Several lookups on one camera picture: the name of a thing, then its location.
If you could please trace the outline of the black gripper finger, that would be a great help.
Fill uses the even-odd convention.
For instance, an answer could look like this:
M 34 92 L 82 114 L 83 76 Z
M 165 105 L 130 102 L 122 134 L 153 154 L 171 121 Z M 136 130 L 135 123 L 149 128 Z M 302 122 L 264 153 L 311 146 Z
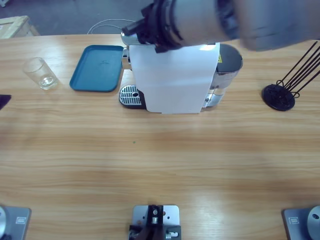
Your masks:
M 0 95 L 0 110 L 2 110 L 8 102 L 11 100 L 12 96 L 10 94 L 1 94 Z

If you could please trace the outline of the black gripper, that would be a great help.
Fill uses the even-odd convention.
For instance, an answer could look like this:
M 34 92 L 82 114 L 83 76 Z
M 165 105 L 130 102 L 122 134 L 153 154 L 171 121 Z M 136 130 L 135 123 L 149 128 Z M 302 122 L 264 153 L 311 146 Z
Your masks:
M 157 54 L 182 48 L 183 38 L 174 23 L 175 0 L 155 0 L 141 10 L 143 20 L 123 27 L 125 36 L 137 35 L 141 44 L 155 46 Z

